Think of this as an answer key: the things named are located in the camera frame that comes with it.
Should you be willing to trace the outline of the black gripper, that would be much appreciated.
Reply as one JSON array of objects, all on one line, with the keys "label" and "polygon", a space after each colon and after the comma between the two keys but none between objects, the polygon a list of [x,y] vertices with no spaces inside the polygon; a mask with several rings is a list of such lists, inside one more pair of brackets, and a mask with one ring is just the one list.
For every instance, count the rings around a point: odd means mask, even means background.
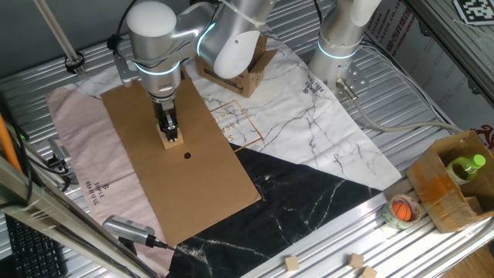
[{"label": "black gripper", "polygon": [[154,114],[157,118],[159,131],[167,135],[168,141],[178,139],[178,120],[175,100],[166,100],[164,102],[153,102]]}]

